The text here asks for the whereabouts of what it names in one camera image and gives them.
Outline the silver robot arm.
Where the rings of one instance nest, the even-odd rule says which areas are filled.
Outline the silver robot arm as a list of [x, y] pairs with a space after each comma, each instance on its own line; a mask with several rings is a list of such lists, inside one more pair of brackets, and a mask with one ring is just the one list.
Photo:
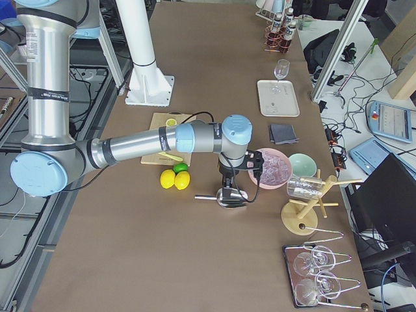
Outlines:
[[234, 114], [220, 123], [182, 122], [102, 140], [88, 132], [96, 97], [85, 111], [70, 112], [70, 41], [97, 39], [116, 86], [124, 75], [108, 36], [98, 1], [18, 1], [17, 17], [26, 30], [28, 132], [10, 165], [17, 187], [31, 196], [67, 192], [93, 170], [159, 152], [213, 152], [218, 155], [223, 190], [247, 168], [252, 124]]

